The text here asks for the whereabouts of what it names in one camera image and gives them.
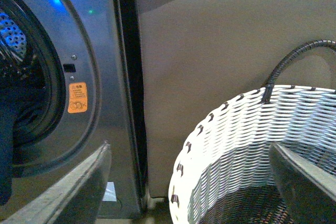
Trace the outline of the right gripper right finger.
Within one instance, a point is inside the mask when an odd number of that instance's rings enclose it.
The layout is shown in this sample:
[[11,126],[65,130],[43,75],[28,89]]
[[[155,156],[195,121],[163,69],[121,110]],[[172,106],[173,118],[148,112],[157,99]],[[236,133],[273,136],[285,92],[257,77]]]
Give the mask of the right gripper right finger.
[[335,176],[272,143],[271,173],[294,223],[335,223]]

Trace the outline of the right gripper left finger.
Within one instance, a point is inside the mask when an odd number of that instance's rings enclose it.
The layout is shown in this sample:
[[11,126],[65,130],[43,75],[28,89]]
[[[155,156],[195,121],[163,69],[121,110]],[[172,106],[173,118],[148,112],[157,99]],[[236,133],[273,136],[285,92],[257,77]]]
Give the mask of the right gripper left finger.
[[39,197],[2,223],[95,223],[111,167],[111,147],[103,143]]

